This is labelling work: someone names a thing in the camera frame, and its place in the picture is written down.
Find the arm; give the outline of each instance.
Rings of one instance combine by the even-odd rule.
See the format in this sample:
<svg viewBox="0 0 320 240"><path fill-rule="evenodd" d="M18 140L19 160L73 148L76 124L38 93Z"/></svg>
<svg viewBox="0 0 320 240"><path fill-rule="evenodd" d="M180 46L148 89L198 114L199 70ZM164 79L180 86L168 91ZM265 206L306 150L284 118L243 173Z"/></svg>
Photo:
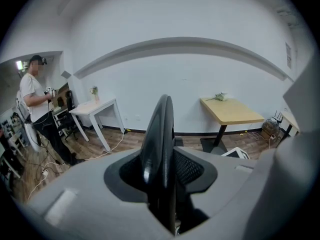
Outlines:
<svg viewBox="0 0 320 240"><path fill-rule="evenodd" d="M23 97L24 102L28 107L40 105L41 103L44 103L45 101L50 100L51 98L52 97L50 93L44 96L36 96L36 95L28 94Z"/></svg>

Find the floor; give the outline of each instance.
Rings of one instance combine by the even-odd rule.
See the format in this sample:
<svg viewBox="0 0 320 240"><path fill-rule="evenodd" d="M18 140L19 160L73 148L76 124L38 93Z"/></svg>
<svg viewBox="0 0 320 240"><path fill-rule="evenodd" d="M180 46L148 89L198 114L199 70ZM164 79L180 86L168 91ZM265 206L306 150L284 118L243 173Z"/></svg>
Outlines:
<svg viewBox="0 0 320 240"><path fill-rule="evenodd" d="M111 148L115 147L122 138L122 133L119 130L103 128L102 134L107 140ZM106 153L104 146L99 140L96 132L94 130L86 130L86 135L89 138L89 142L86 142L81 134L76 133L78 140L75 140L72 136L68 138L68 142L63 139L63 142L67 145L71 152L76 152L76 158L78 159L88 159L96 158ZM123 136L122 142L108 155L117 153L124 150L140 148L145 134L144 133L135 133L128 132ZM201 138L210 138L210 136L183 136L183 144L185 147L189 147L195 150L202 151L202 146L200 139ZM259 137L259 140L254 139L251 135L244 133L240 134L230 134L224 135L222 141L225 144L226 148L229 150L234 147L239 147L246 151L251 159L258 159L261 152L269 148L269 142L264 140L262 137ZM44 145L47 145L47 139L42 137L42 142ZM277 145L277 142L271 143L270 148L274 148ZM54 159L57 159L62 163L61 158L58 154L52 149L51 145L47 145L48 152L45 148L42 148L42 151L39 153L34 152L34 150L29 146L22 150L22 154L26 161L23 161L20 156L18 156L22 165L24 165L25 170L21 179L15 179L13 182L13 196L20 202L26 203L31 191L35 188L37 184L44 178L42 176L42 167L48 169L49 173L47 178L34 190L32 195L37 191L41 190L48 183L53 181L60 174L64 173L69 169L69 165L55 165L50 162L54 162Z"/></svg>

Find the ceiling light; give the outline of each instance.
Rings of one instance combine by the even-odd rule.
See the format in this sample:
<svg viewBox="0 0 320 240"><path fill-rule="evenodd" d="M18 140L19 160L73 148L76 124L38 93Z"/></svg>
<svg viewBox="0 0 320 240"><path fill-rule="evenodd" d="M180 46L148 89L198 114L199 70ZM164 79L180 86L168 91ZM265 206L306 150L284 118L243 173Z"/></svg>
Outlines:
<svg viewBox="0 0 320 240"><path fill-rule="evenodd" d="M18 70L23 70L24 69L24 67L22 66L21 60L16 62L16 67L18 68Z"/></svg>

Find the black pants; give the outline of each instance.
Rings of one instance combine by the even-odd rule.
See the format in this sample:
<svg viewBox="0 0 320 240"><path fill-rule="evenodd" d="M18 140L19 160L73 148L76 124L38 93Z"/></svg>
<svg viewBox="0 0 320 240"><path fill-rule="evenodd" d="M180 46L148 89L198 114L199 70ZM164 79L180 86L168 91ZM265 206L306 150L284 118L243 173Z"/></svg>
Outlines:
<svg viewBox="0 0 320 240"><path fill-rule="evenodd" d="M73 165L74 159L70 150L67 146L62 142L61 137L59 136L59 132L57 130L54 117L52 112L46 113L44 116L40 117L37 121L34 122L34 127L37 129L39 133L41 133L44 137L46 137L55 152L59 154L59 156L68 164Z"/></svg>

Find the chair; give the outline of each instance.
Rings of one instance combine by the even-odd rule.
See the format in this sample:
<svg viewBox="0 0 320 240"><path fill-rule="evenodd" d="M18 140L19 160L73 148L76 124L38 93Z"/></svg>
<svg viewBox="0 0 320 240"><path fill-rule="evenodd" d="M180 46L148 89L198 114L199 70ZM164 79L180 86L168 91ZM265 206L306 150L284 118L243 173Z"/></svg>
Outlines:
<svg viewBox="0 0 320 240"><path fill-rule="evenodd" d="M60 126L57 128L58 131L62 130L62 129L68 129L68 134L65 137L65 141L67 141L67 138L69 138L69 136L72 134L74 139L77 140L78 138L76 138L76 131L78 131L78 127L72 117L72 115L69 113L70 110L73 109L73 102L72 102L72 91L69 90L65 93L65 97L66 97L66 106L67 106L67 111L68 113L66 113L65 116L63 116L62 118L58 119L57 121L60 122Z"/></svg>

